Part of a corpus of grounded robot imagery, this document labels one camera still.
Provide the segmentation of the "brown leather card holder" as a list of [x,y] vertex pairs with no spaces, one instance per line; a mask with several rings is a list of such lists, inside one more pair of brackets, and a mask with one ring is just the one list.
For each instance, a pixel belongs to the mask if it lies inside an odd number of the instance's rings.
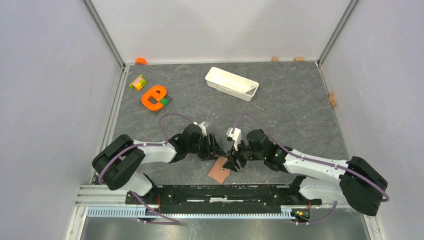
[[219,184],[223,184],[224,181],[230,176],[231,171],[227,168],[224,168],[224,164],[227,162],[227,158],[220,156],[217,158],[215,163],[212,165],[211,169],[207,175],[216,181]]

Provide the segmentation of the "white plastic tray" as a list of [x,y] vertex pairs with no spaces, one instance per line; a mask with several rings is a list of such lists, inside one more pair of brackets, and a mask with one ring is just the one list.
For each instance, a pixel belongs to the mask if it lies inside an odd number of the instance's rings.
[[222,93],[250,102],[259,83],[223,69],[212,67],[205,76],[206,84]]

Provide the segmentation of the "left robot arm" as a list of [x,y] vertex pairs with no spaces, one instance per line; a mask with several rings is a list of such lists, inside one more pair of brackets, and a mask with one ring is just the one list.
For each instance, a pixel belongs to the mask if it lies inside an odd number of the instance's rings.
[[212,132],[207,132],[207,122],[191,123],[182,133],[160,142],[143,142],[122,134],[102,150],[93,160],[98,174],[97,182],[109,190],[126,190],[137,194],[145,204],[153,203],[157,190],[153,181],[137,170],[148,163],[176,163],[187,155],[197,155],[201,160],[216,160],[226,154],[216,142]]

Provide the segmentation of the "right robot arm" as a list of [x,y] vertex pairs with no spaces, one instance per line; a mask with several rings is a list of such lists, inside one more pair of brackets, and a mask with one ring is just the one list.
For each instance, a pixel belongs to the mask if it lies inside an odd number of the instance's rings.
[[262,161],[275,172],[297,174],[289,199],[295,204],[306,200],[326,200],[347,203],[354,210],[371,217],[378,213],[388,182],[365,159],[353,156],[336,160],[302,153],[274,143],[262,129],[247,134],[242,141],[241,130],[229,128],[227,140],[233,147],[227,153],[225,169],[237,172],[249,161]]

